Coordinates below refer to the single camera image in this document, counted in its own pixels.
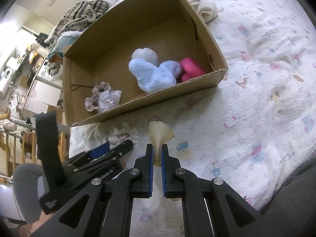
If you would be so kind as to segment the person's left hand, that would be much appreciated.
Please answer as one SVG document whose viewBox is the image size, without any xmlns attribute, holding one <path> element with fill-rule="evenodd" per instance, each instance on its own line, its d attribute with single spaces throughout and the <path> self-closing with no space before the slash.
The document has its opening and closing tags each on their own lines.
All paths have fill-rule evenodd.
<svg viewBox="0 0 316 237">
<path fill-rule="evenodd" d="M 45 214 L 41 212 L 39 220 L 23 225 L 18 228 L 18 236 L 19 237 L 30 237 L 39 227 L 41 227 L 46 221 L 48 221 L 54 213 Z"/>
</svg>

